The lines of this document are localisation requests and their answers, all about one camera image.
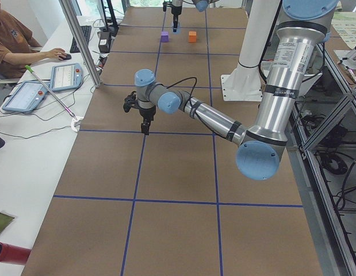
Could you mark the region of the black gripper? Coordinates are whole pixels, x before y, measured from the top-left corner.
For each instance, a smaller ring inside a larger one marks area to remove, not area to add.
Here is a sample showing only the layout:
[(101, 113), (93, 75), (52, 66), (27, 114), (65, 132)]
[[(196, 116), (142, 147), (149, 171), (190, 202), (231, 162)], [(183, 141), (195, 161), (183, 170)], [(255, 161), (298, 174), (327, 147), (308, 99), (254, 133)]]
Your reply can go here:
[(149, 135), (151, 121), (154, 120), (155, 107), (148, 109), (139, 108), (139, 113), (143, 117), (143, 122), (141, 123), (141, 133), (144, 135)]
[(173, 29), (178, 29), (178, 17), (182, 13), (182, 6), (171, 6), (171, 13), (173, 14)]

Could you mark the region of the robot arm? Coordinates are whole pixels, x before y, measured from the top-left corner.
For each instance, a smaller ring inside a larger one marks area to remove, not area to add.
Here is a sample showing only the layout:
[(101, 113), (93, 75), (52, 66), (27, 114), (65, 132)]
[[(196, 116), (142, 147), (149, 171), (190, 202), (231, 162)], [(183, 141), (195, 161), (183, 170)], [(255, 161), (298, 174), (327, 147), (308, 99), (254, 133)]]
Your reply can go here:
[(187, 91), (171, 91), (149, 69), (135, 73), (136, 91), (124, 103), (143, 117), (147, 135), (157, 110), (180, 110), (210, 131), (238, 146), (236, 165), (248, 178), (262, 181), (276, 174), (287, 144), (285, 127), (296, 99), (303, 93), (313, 50), (330, 38), (337, 1), (254, 1), (237, 67), (223, 75), (227, 101), (259, 101), (253, 126), (203, 103)]
[[(216, 1), (210, 0), (197, 0), (192, 1), (192, 4), (196, 7), (199, 12), (203, 12), (207, 9), (207, 7), (211, 3), (215, 3)], [(182, 13), (182, 5), (183, 1), (181, 0), (172, 0), (172, 1), (164, 1), (163, 2), (163, 10), (166, 11), (168, 7), (171, 8), (171, 13), (173, 15), (173, 32), (176, 32), (179, 27), (179, 16)]]

